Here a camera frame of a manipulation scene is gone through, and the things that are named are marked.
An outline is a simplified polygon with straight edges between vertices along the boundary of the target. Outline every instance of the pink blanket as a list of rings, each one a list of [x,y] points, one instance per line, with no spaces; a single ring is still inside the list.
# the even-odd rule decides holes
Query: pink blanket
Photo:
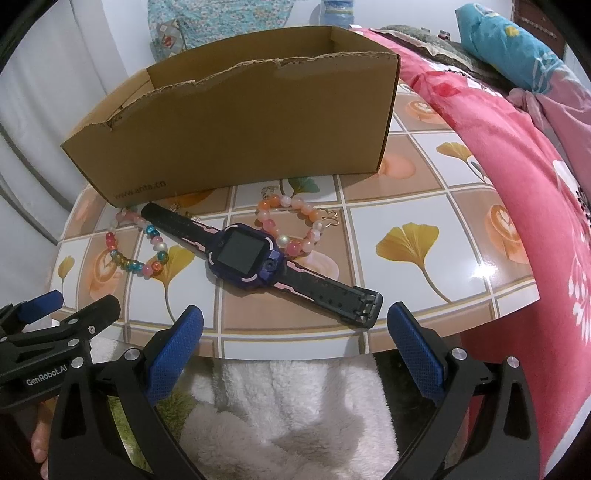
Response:
[[[590,229],[577,183],[551,142],[507,100],[368,30],[401,56],[400,78],[460,135],[493,181],[527,250],[540,300],[462,334],[476,358],[516,356],[534,401],[547,472],[576,434],[591,397]]]

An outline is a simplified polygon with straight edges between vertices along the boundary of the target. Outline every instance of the ginkgo leaf print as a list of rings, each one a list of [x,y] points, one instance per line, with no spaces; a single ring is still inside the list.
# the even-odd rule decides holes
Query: ginkgo leaf print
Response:
[[[173,278],[181,273],[185,268],[187,268],[193,261],[193,258],[195,258],[195,254],[193,252],[178,245],[173,245],[168,250],[168,262],[165,266],[163,266],[162,272],[152,277],[153,279],[162,282],[162,285],[164,286],[164,301],[166,302],[168,315],[170,316],[170,319],[173,321],[173,323],[176,320],[173,316],[172,310],[170,309],[170,303],[168,302],[168,288]],[[146,263],[150,265],[155,260],[157,260],[156,256],[152,257]]]
[[[70,270],[74,266],[74,263],[76,263],[74,258],[71,255],[68,255],[66,258],[64,258],[64,260],[61,261],[59,267],[57,267],[57,276],[61,278],[62,294],[64,293],[64,280],[66,279],[68,273],[70,273]]]
[[[488,178],[483,168],[478,163],[475,161],[468,161],[468,159],[473,157],[473,155],[467,146],[458,142],[445,142],[439,145],[435,150],[446,157],[453,157],[457,158],[458,160],[462,160],[468,166],[468,168],[472,170],[472,173],[483,182],[485,182],[485,178]]]
[[[439,237],[439,228],[434,225],[406,223],[400,228],[392,228],[375,246],[378,256],[393,262],[414,263],[423,272],[423,276],[433,291],[448,303],[448,299],[435,286],[425,267],[425,257]]]

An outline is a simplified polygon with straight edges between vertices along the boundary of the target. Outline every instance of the white pearl bead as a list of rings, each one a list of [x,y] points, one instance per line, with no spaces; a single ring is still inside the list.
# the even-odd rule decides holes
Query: white pearl bead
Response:
[[[308,238],[316,243],[320,240],[320,232],[318,230],[312,229],[310,230],[310,233],[308,233]]]
[[[259,212],[256,214],[256,219],[261,223],[263,223],[265,220],[268,220],[269,218],[271,218],[269,210],[259,210]]]
[[[291,242],[291,238],[287,235],[280,235],[275,239],[275,242],[279,248],[285,248],[287,247],[287,244]]]
[[[322,232],[324,229],[325,229],[325,225],[322,220],[316,220],[312,224],[312,230],[318,230],[319,232]]]
[[[291,197],[288,197],[287,195],[284,195],[283,197],[281,197],[281,206],[282,207],[289,207],[291,205]]]

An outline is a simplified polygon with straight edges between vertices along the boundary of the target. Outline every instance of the human hand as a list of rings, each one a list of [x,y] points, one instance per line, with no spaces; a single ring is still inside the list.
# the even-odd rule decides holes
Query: human hand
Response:
[[[37,427],[31,436],[31,450],[37,463],[42,463],[40,474],[44,480],[48,480],[49,471],[47,456],[49,451],[49,435],[51,421],[56,408],[56,398],[41,402],[37,407]]]

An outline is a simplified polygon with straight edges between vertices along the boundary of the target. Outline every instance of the table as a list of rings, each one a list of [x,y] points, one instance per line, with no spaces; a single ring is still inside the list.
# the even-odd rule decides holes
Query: table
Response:
[[[295,360],[337,358],[394,348],[386,313],[403,301],[422,325],[447,336],[536,301],[537,286],[509,213],[483,168],[428,104],[400,82],[379,172],[283,179],[225,187],[159,203],[216,228],[255,223],[256,204],[273,193],[301,195],[337,212],[339,225],[297,261],[384,296],[369,331],[353,330],[305,300],[279,291],[245,293],[223,284],[200,254],[163,235],[170,261],[146,280],[117,269],[105,246],[116,209],[92,187],[81,192],[64,229],[51,278],[64,319],[113,294],[121,319],[104,335],[144,346],[189,304],[201,308],[202,356]],[[289,211],[278,227],[303,237],[309,225]],[[155,255],[136,227],[122,223],[119,249],[146,262]]]

